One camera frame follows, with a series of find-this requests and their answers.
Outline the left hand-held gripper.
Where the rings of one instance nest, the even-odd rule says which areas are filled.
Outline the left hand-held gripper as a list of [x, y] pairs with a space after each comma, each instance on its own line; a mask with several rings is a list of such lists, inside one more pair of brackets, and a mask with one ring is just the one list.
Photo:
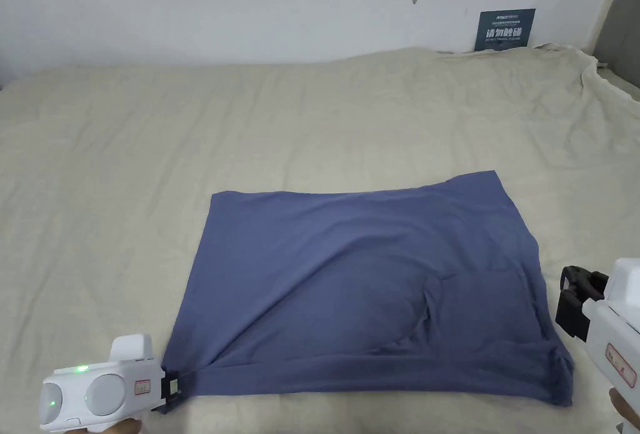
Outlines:
[[166, 371], [149, 334], [119, 336], [106, 362], [54, 370], [39, 395], [44, 431], [104, 431], [191, 396], [193, 372]]

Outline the person's left hand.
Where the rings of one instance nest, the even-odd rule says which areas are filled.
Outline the person's left hand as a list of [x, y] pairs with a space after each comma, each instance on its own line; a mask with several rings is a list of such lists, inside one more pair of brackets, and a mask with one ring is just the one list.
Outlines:
[[108, 427], [102, 434], [139, 434], [141, 433], [143, 424], [138, 419], [127, 418], [121, 420], [114, 425]]

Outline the person's right hand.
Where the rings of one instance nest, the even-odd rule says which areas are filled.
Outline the person's right hand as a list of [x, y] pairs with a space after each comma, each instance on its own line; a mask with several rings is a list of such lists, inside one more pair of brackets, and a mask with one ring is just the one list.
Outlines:
[[615, 410], [623, 418], [621, 433], [639, 433], [639, 416], [632, 406], [615, 388], [609, 390], [609, 398]]

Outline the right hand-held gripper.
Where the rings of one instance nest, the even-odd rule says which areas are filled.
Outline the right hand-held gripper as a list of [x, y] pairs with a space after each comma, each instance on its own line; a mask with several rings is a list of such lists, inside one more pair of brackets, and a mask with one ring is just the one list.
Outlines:
[[639, 406], [639, 259], [616, 260], [601, 300], [601, 274], [579, 266], [561, 273], [556, 324], [586, 342], [598, 370], [626, 403]]

